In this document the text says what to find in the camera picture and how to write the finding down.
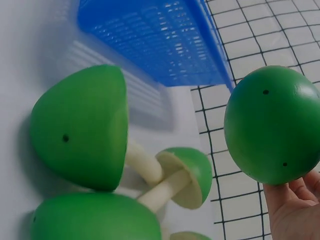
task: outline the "mushroom stem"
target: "mushroom stem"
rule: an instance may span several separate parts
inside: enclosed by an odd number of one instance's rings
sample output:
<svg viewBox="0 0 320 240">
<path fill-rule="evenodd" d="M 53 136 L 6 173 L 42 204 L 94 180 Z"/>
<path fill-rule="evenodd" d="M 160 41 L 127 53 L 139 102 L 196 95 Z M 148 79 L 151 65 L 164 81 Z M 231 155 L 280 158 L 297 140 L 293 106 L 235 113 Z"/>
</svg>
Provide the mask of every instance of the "mushroom stem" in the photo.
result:
<svg viewBox="0 0 320 240">
<path fill-rule="evenodd" d="M 155 186 L 164 179 L 165 174 L 158 160 L 132 140 L 128 141 L 125 163 L 133 168 L 149 186 Z"/>
<path fill-rule="evenodd" d="M 140 196 L 137 201 L 153 213 L 158 212 L 171 198 L 191 183 L 189 173 L 181 169 L 162 182 L 153 189 Z"/>
</svg>

